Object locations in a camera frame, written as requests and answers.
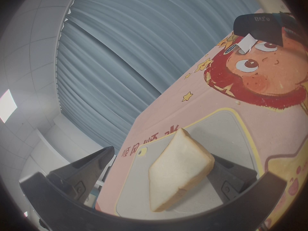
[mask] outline cutting board hole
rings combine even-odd
[[[141,148],[141,149],[137,152],[137,155],[138,155],[138,156],[144,156],[145,153],[147,153],[147,150],[148,150],[147,147],[143,147],[143,148]]]

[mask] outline ceiling light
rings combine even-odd
[[[14,99],[8,89],[0,98],[0,118],[5,123],[10,115],[17,109]]]

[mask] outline black device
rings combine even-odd
[[[245,37],[250,34],[254,39],[283,47],[282,28],[287,37],[308,46],[297,21],[286,13],[254,13],[237,17],[233,24],[235,35]]]
[[[157,221],[127,219],[83,205],[83,199],[90,193],[113,154],[113,147],[107,147],[56,169],[46,177],[38,172],[20,183],[25,196],[48,229],[255,231],[273,210],[287,184],[270,172],[256,180],[254,170],[214,156],[216,162],[210,173],[210,182],[217,185],[215,189],[223,205],[185,218]],[[225,192],[226,186],[232,189],[230,194]]]

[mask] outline cartoon face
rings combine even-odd
[[[282,95],[297,89],[308,73],[308,57],[302,44],[286,37],[284,47],[258,41],[250,52],[231,54],[227,68],[242,78],[245,88],[264,95]]]

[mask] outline red hair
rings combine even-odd
[[[242,38],[243,37],[238,37],[234,41],[234,44],[239,43]],[[227,51],[228,49],[221,50],[213,58],[211,66],[207,67],[204,71],[204,79],[210,87],[231,98],[258,106],[276,109],[284,109],[300,104],[306,98],[307,92],[303,86],[299,86],[297,89],[287,94],[276,96],[258,94],[245,88],[242,78],[239,75],[232,73],[226,66],[227,60],[233,52],[231,51],[230,53],[224,55]]]

